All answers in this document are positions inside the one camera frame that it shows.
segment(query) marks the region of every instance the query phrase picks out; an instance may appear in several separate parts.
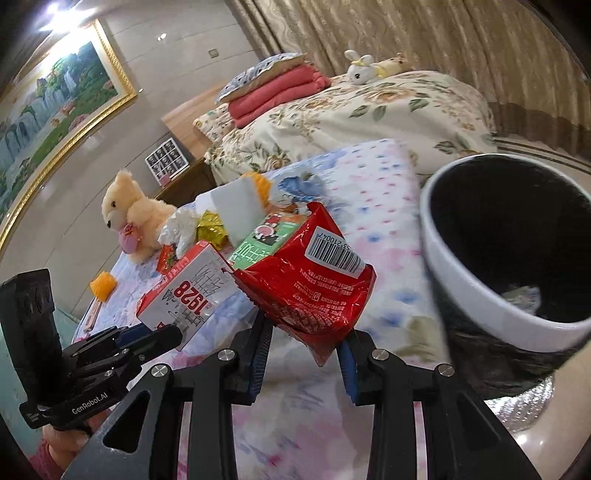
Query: framed painting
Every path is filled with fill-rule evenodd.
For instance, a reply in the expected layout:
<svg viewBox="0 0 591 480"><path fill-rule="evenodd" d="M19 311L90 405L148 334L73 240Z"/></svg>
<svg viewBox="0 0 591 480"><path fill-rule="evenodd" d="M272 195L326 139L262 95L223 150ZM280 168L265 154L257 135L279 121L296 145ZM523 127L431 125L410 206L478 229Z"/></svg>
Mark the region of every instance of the framed painting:
<svg viewBox="0 0 591 480"><path fill-rule="evenodd" d="M98 20L56 42L4 92L0 253L44 182L91 131L136 96Z"/></svg>

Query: ceiling light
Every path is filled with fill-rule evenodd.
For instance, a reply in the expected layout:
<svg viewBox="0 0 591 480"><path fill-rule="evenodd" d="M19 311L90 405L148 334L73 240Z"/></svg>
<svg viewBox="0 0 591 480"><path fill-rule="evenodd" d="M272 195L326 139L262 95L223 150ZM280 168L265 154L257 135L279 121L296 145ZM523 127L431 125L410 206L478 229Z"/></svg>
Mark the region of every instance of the ceiling light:
<svg viewBox="0 0 591 480"><path fill-rule="evenodd" d="M74 30L95 11L96 8L89 8L87 10L56 11L53 15L53 19L51 19L47 25L41 27L41 31L69 32Z"/></svg>
<svg viewBox="0 0 591 480"><path fill-rule="evenodd" d="M53 2L52 4L49 4L49 6L47 7L47 13L50 15L53 15L54 13L57 12L58 8L59 8L59 5L57 4L57 2Z"/></svg>

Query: wooden nightstand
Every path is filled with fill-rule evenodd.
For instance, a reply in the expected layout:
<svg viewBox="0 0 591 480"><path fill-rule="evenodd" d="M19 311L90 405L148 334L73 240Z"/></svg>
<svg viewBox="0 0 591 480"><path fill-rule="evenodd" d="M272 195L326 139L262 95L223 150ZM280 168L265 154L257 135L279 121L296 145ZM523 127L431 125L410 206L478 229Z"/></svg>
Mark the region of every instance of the wooden nightstand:
<svg viewBox="0 0 591 480"><path fill-rule="evenodd" d="M212 171L202 158L193 160L189 167L156 195L157 200L180 207L192 202L200 193L216 187Z"/></svg>
<svg viewBox="0 0 591 480"><path fill-rule="evenodd" d="M224 85L225 83L210 88L179 105L162 118L183 155L189 161L189 167L156 195L158 200L180 207L192 202L200 193L217 186L209 165L203 161L203 155L212 146L212 142L199 130L193 128L193 121L215 108L215 97Z"/></svg>

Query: pink sleeve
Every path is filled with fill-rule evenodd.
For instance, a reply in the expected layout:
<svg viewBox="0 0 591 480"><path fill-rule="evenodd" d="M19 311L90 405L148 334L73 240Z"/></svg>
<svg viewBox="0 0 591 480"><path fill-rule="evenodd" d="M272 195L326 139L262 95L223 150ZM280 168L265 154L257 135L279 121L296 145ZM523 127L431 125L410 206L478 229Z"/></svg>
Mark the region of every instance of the pink sleeve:
<svg viewBox="0 0 591 480"><path fill-rule="evenodd" d="M42 440L39 447L32 457L29 458L31 466L43 478L43 480L60 480L64 473L51 458L49 454L49 444Z"/></svg>

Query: gold candy wrapper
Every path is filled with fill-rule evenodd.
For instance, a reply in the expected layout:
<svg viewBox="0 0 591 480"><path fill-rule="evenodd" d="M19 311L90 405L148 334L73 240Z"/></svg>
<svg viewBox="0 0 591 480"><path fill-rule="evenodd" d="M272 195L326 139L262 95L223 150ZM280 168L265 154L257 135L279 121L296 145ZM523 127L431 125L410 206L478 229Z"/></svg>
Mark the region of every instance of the gold candy wrapper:
<svg viewBox="0 0 591 480"><path fill-rule="evenodd" d="M226 229L217 213L205 210L197 224L197 240L207 240L217 250L221 250L228 237Z"/></svg>

